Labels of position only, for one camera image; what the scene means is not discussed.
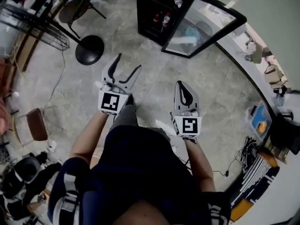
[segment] forearm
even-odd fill
[[[76,138],[70,152],[70,158],[82,158],[90,164],[107,118],[108,115],[105,113],[95,113],[88,125]]]
[[[200,189],[203,192],[215,192],[213,182],[213,172],[205,154],[198,142],[193,143],[190,140],[184,140],[187,148],[187,154],[191,165],[193,177],[199,182]]]

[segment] gray pants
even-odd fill
[[[120,125],[139,126],[137,123],[135,110],[135,105],[126,105],[116,117],[114,123],[112,124],[111,130]],[[148,127],[148,129],[160,133],[168,142],[170,142],[171,139],[167,136],[163,129],[157,127]]]

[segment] black chair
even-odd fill
[[[90,0],[63,0],[63,8],[60,11],[59,19],[62,23],[68,24],[71,31],[74,32],[78,38],[80,38],[71,26],[73,21],[80,18],[90,8],[94,9],[98,14],[106,19],[102,13],[95,9]]]
[[[300,150],[300,126],[289,123],[281,113],[272,122],[270,138],[274,146],[286,147],[295,155]]]

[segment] black refrigerator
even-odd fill
[[[218,0],[137,0],[138,32],[162,52],[191,58],[246,23]]]

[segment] backpack strap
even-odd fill
[[[75,179],[73,175],[64,174],[66,195],[55,205],[53,225],[79,225],[79,199]]]

